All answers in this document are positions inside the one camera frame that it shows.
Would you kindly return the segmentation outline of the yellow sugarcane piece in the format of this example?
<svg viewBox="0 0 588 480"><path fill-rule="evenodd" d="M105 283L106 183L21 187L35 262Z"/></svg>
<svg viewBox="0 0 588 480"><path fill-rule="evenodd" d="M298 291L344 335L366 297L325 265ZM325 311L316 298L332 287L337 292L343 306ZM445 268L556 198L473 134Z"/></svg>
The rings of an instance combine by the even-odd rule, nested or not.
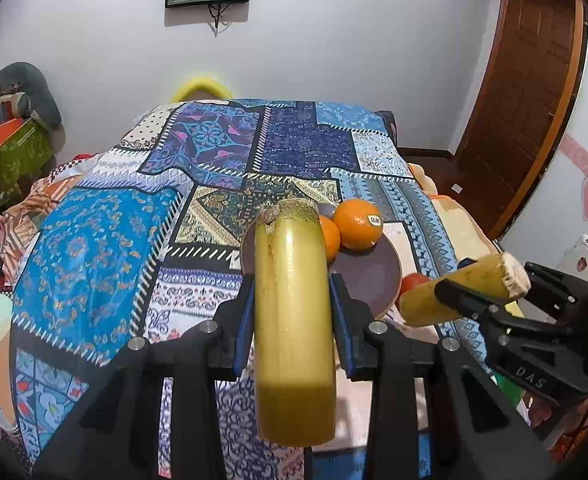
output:
<svg viewBox="0 0 588 480"><path fill-rule="evenodd" d="M500 252L406 290L398 309L409 326L436 325L472 316L460 306L458 290L501 306L524 297L531 287L524 266Z"/></svg>
<svg viewBox="0 0 588 480"><path fill-rule="evenodd" d="M255 400L263 438L291 448L335 434L326 245L316 206L285 198L256 221Z"/></svg>

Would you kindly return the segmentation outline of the large orange with sticker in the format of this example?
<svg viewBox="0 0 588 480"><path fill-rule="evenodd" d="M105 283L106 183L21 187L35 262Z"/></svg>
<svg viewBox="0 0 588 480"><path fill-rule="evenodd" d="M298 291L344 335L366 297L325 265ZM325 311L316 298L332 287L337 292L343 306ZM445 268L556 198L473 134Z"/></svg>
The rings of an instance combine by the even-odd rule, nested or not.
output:
<svg viewBox="0 0 588 480"><path fill-rule="evenodd" d="M343 200L334 210L332 221L342 245L354 252L372 249L383 234L383 220L372 203L362 198Z"/></svg>

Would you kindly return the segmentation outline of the red tomato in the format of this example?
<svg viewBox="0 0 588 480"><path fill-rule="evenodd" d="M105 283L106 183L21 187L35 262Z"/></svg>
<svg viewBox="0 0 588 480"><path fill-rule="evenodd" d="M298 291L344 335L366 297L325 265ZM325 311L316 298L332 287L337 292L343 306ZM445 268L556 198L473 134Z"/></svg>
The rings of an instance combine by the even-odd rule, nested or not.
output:
<svg viewBox="0 0 588 480"><path fill-rule="evenodd" d="M400 294L403 295L406 292L410 292L418 286L431 281L426 275L418 272L410 273L404 276L400 284Z"/></svg>

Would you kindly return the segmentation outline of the dark purple round plate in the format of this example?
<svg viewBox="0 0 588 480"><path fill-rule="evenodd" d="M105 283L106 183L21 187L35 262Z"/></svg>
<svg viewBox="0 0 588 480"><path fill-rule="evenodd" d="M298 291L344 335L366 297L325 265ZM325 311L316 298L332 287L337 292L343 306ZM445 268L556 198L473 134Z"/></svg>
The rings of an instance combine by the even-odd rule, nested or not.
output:
<svg viewBox="0 0 588 480"><path fill-rule="evenodd" d="M330 320L331 273L341 274L348 292L379 318L398 296L401 265L382 234L365 252L340 248L326 261L318 205L285 198L263 209L244 234L242 269L256 278L259 317L272 324L326 324Z"/></svg>

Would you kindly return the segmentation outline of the white wardrobe door with hearts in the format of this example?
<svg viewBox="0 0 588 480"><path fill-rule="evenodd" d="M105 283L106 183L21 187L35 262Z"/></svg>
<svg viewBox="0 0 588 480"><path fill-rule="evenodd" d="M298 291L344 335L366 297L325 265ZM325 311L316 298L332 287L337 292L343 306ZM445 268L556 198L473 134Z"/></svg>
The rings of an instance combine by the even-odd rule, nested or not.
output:
<svg viewBox="0 0 588 480"><path fill-rule="evenodd" d="M521 262L556 266L588 235L588 42L564 135L535 192L500 245Z"/></svg>

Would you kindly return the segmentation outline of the dark backpack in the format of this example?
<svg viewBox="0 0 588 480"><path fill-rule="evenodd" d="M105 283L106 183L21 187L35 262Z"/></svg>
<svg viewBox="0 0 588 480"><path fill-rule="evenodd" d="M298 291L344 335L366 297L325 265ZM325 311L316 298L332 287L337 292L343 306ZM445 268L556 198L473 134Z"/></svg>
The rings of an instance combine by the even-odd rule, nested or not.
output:
<svg viewBox="0 0 588 480"><path fill-rule="evenodd" d="M394 145L397 145L397 125L396 118L390 110L378 110L376 114L382 118L388 136L392 139Z"/></svg>

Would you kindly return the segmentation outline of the brown wooden door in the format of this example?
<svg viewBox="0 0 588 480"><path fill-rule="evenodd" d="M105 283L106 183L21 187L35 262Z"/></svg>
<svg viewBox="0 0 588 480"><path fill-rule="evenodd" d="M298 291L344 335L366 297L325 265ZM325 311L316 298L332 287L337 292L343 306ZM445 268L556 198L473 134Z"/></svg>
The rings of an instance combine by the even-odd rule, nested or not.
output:
<svg viewBox="0 0 588 480"><path fill-rule="evenodd" d="M462 202L490 238L521 212L560 143L587 36L582 0L500 0L480 92L456 151Z"/></svg>

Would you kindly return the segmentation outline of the blue patchwork bedspread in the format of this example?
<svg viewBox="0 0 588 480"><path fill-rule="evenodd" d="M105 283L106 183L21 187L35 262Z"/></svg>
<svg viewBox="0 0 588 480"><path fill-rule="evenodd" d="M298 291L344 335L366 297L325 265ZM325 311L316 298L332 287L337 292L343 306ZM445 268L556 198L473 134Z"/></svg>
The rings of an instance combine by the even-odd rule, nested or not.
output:
<svg viewBox="0 0 588 480"><path fill-rule="evenodd" d="M63 194L13 284L11 388L29 463L129 338L177 338L236 296L244 234L268 204L367 200L407 274L492 252L459 205L413 179L384 117L354 104L161 105L51 180Z"/></svg>

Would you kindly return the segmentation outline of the orange striped blanket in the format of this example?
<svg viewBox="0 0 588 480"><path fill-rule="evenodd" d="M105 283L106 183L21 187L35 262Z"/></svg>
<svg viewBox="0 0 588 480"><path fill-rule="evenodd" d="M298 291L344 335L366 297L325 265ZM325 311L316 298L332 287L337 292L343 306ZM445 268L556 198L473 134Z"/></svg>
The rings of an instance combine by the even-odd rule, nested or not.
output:
<svg viewBox="0 0 588 480"><path fill-rule="evenodd" d="M41 223L74 185L98 163L101 154L76 158L53 169L47 177L37 180L21 203L2 214L4 242L1 249L1 269L4 280L14 283L18 268L30 243L40 231Z"/></svg>

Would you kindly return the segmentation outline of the green storage box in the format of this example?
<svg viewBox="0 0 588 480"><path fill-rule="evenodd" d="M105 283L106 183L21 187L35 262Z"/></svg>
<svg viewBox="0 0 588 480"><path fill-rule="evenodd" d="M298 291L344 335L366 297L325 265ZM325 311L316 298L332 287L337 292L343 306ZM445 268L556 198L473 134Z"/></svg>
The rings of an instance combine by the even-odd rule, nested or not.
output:
<svg viewBox="0 0 588 480"><path fill-rule="evenodd" d="M55 163L49 133L29 119L0 145L0 209L21 200Z"/></svg>

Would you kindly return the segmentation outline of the yellow curved headboard pad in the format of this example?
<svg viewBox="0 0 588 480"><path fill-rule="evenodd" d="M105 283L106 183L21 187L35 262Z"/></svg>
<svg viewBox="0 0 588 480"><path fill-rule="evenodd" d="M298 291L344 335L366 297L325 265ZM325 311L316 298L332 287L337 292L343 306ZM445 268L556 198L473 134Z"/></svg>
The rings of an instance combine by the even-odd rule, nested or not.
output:
<svg viewBox="0 0 588 480"><path fill-rule="evenodd" d="M172 102L186 102L195 99L228 100L233 96L232 92L206 76L196 76L184 82L172 95Z"/></svg>

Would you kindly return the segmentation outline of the grey plush pillow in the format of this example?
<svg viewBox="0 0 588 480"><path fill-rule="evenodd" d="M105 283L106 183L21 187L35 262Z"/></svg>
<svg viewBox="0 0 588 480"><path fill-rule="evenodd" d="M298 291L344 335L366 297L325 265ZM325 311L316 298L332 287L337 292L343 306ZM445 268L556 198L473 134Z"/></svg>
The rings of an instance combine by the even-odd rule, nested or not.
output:
<svg viewBox="0 0 588 480"><path fill-rule="evenodd" d="M55 130L62 124L59 107L50 92L44 74L35 65L14 62L0 70L0 96L23 93L29 113L44 127Z"/></svg>

